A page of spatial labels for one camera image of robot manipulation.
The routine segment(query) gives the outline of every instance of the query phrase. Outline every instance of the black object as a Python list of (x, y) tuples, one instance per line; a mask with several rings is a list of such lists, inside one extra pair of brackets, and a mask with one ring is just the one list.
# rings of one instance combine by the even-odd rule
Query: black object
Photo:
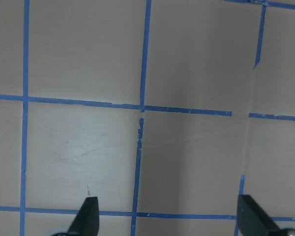
[(295, 229), (280, 229), (250, 195), (239, 195), (237, 224), (243, 236), (295, 236)]
[(97, 197), (84, 200), (68, 232), (53, 236), (97, 236), (99, 230), (99, 211)]

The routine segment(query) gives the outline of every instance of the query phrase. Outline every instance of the floor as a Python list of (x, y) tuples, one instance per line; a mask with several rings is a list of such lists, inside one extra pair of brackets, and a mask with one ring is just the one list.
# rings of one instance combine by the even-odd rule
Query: floor
[(0, 0), (0, 236), (295, 226), (295, 0), (240, 2)]

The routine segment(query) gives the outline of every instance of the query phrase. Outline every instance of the gray floor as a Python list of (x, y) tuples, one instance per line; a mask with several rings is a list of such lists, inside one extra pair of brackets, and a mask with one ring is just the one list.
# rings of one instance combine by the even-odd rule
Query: gray floor
[[(101, 211), (132, 212), (140, 118), (137, 212), (234, 216), (245, 175), (245, 193), (271, 216), (295, 217), (295, 121), (248, 117), (295, 117), (295, 10), (266, 8), (253, 70), (260, 5), (152, 1), (143, 105), (231, 117), (140, 112), (145, 15), (144, 0), (30, 1), (29, 96), (135, 109), (30, 101), (22, 173), (24, 3), (0, 0), (0, 236), (20, 228), (23, 236), (22, 227), (43, 236), (74, 218), (26, 210), (22, 225), (24, 197), (30, 209), (70, 210), (98, 196)], [(129, 236), (131, 216), (102, 215), (100, 224), (101, 236)], [(232, 236), (234, 228), (226, 219), (136, 221), (137, 236)]]

